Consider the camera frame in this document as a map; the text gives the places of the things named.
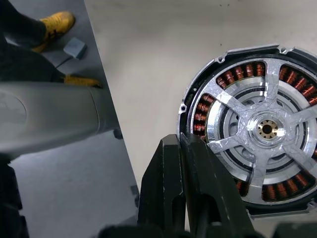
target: copper coil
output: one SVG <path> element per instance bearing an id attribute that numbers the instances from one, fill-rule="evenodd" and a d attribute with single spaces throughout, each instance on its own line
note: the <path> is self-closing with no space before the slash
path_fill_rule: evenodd
<path id="1" fill-rule="evenodd" d="M 296 77 L 297 73 L 295 71 L 291 71 L 285 82 L 292 85 L 295 82 Z"/>
<path id="2" fill-rule="evenodd" d="M 297 179 L 297 181 L 301 184 L 303 188 L 308 186 L 307 180 L 301 174 L 295 175 L 295 178 Z"/>
<path id="3" fill-rule="evenodd" d="M 307 80 L 304 77 L 300 77 L 300 79 L 294 84 L 294 88 L 298 91 L 301 91 L 307 84 Z"/>
<path id="4" fill-rule="evenodd" d="M 306 87 L 304 90 L 301 91 L 301 93 L 307 98 L 310 95 L 312 95 L 316 91 L 316 88 L 312 85 Z"/>
<path id="5" fill-rule="evenodd" d="M 277 184 L 277 190 L 279 192 L 280 197 L 282 197 L 282 198 L 287 197 L 286 188 L 285 188 L 284 184 L 282 184 L 281 182 L 279 182 Z"/>
<path id="6" fill-rule="evenodd" d="M 266 195 L 268 200 L 276 200 L 276 194 L 273 185 L 266 187 Z"/>
<path id="7" fill-rule="evenodd" d="M 278 74 L 278 79 L 284 81 L 284 77 L 287 73 L 287 67 L 283 66 Z"/>
<path id="8" fill-rule="evenodd" d="M 209 106 L 204 104 L 204 103 L 198 103 L 197 109 L 202 111 L 202 112 L 204 112 L 204 113 L 207 113 L 208 109 L 209 109 Z"/>
<path id="9" fill-rule="evenodd" d="M 292 192 L 292 194 L 294 194 L 298 191 L 297 185 L 294 183 L 294 181 L 291 178 L 289 180 L 287 180 L 286 183 L 287 183 L 289 190 Z"/>
<path id="10" fill-rule="evenodd" d="M 252 64 L 247 64 L 246 65 L 246 72 L 247 72 L 247 76 L 248 77 L 254 76 Z"/>
<path id="11" fill-rule="evenodd" d="M 196 124 L 194 125 L 194 131 L 205 131 L 205 125 L 202 124 Z"/>
<path id="12" fill-rule="evenodd" d="M 262 63 L 257 64 L 257 76 L 264 76 L 264 65 Z"/>
<path id="13" fill-rule="evenodd" d="M 227 83 L 222 78 L 218 78 L 216 81 L 221 88 L 225 88 L 227 86 Z"/>
<path id="14" fill-rule="evenodd" d="M 231 73 L 231 71 L 227 71 L 226 73 L 224 73 L 224 76 L 226 78 L 226 81 L 228 84 L 231 84 L 235 81 L 233 74 Z"/>
<path id="15" fill-rule="evenodd" d="M 238 80 L 243 79 L 244 74 L 243 74 L 243 70 L 242 70 L 242 68 L 240 66 L 234 68 L 234 71 L 236 72 L 236 76 L 237 76 Z"/>
<path id="16" fill-rule="evenodd" d="M 214 99 L 211 96 L 206 94 L 202 97 L 202 99 L 210 104 L 214 102 Z"/>
<path id="17" fill-rule="evenodd" d="M 236 184 L 238 190 L 240 191 L 241 188 L 242 188 L 242 182 L 241 181 L 238 181 L 237 184 Z"/>
<path id="18" fill-rule="evenodd" d="M 203 120 L 203 121 L 206 121 L 206 115 L 204 115 L 204 114 L 201 114 L 201 113 L 196 113 L 195 114 L 195 120 Z"/>
<path id="19" fill-rule="evenodd" d="M 311 97 L 309 99 L 309 103 L 310 103 L 311 106 L 316 105 L 317 104 L 317 95 Z"/>

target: foot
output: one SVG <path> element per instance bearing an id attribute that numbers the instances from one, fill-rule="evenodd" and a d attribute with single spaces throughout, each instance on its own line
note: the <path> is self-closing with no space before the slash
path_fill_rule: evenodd
<path id="1" fill-rule="evenodd" d="M 75 17 L 68 11 L 61 11 L 40 20 L 45 24 L 46 32 L 43 43 L 32 50 L 42 52 L 56 38 L 65 34 L 74 25 Z"/>
<path id="2" fill-rule="evenodd" d="M 101 83 L 96 79 L 77 77 L 73 75 L 66 75 L 64 78 L 64 83 L 70 85 L 102 88 Z"/>

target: center bore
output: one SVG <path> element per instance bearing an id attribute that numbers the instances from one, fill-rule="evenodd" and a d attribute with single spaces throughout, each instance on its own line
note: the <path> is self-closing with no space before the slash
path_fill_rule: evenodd
<path id="1" fill-rule="evenodd" d="M 265 139 L 272 139 L 277 136 L 278 126 L 272 120 L 264 120 L 258 126 L 260 136 Z"/>

